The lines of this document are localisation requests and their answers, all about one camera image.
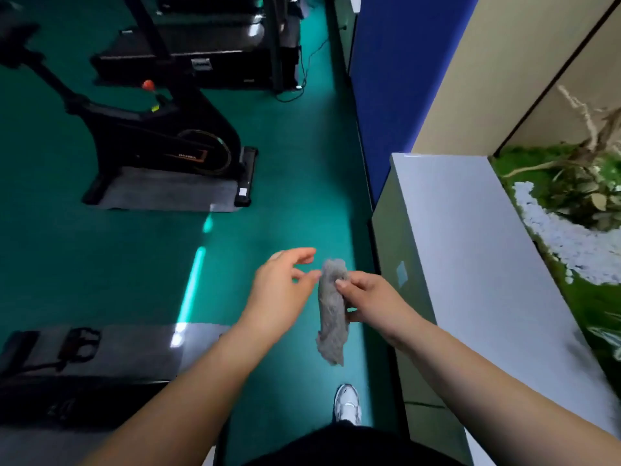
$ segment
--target blue panel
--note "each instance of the blue panel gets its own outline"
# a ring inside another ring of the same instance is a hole
[[[390,154],[412,149],[477,1],[362,0],[351,75],[374,202]]]

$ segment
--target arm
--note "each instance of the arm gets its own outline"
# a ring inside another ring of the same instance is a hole
[[[414,362],[428,384],[494,462],[508,465],[618,464],[621,442],[533,391],[424,320],[381,276],[337,282],[367,322]]]
[[[312,262],[314,254],[315,249],[294,249],[272,256],[257,271],[239,321],[82,466],[202,464],[246,379],[311,295],[321,272],[305,274],[293,265]]]

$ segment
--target teal floor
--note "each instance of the teal floor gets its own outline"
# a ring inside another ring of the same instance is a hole
[[[43,25],[33,47],[75,90],[130,109],[151,106],[147,93],[91,82],[88,57],[131,23],[120,0],[15,1]],[[310,1],[305,60],[328,36],[323,0]],[[205,214],[82,205],[96,173],[88,132],[32,73],[0,70],[0,338],[54,324],[174,323],[200,246],[206,251],[191,322],[233,324],[254,271],[277,250],[314,246],[313,268],[333,257],[372,270],[371,208],[339,48],[328,44],[313,57],[306,93],[295,102],[262,91],[207,92],[242,142],[260,150],[252,206],[214,214],[209,234],[202,232]],[[318,329],[314,294],[245,386],[231,417],[227,464],[328,423],[344,382],[361,393],[365,424],[396,428],[383,341],[352,326],[345,367],[330,367],[317,353]]]

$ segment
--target left hand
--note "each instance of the left hand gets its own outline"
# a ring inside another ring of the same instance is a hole
[[[260,330],[271,343],[291,329],[321,276],[319,270],[304,273],[294,265],[312,263],[316,251],[291,249],[272,255],[255,273],[239,323]]]

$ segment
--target white pebble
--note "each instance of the white pebble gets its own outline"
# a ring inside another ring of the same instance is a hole
[[[530,195],[533,187],[530,181],[514,183],[516,203],[524,225],[566,266],[565,281],[571,284],[576,272],[593,284],[620,284],[621,229],[600,232],[573,224],[541,207]]]

